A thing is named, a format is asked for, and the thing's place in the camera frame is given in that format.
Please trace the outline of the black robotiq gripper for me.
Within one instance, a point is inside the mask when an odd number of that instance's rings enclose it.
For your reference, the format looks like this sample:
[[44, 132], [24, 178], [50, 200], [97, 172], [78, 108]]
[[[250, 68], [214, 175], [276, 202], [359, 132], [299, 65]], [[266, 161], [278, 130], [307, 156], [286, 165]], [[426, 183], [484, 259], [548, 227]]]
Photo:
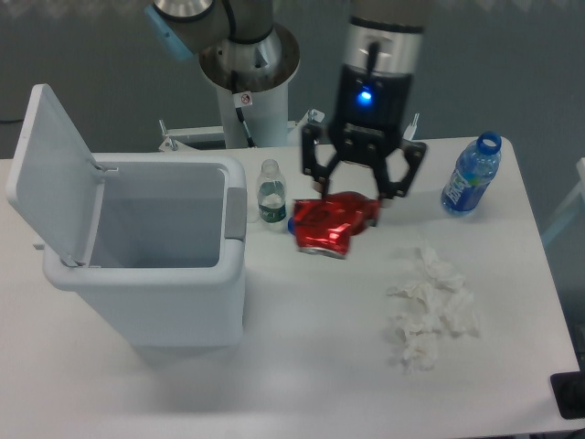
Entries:
[[[405, 198], [418, 174], [428, 145], [402, 139], [402, 121], [423, 40], [422, 27], [350, 27], [340, 73], [329, 139], [335, 147], [326, 166], [316, 158], [324, 126], [307, 123], [301, 130], [301, 171], [328, 196], [331, 175], [340, 161], [373, 171], [380, 206]], [[402, 152], [408, 165], [400, 181], [391, 181], [387, 158]]]

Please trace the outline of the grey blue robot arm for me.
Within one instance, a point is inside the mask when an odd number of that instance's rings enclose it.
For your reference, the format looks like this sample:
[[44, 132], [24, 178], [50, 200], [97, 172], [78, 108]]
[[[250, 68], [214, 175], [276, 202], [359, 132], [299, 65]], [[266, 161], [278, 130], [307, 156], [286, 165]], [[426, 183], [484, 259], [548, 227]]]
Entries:
[[[334, 114], [299, 129], [301, 170], [321, 195], [342, 162], [369, 168], [382, 200], [408, 194], [426, 145], [403, 137], [402, 120], [430, 12], [428, 1], [352, 3]], [[272, 2], [152, 1], [145, 13], [175, 57], [197, 57], [228, 149], [286, 143], [300, 49]]]

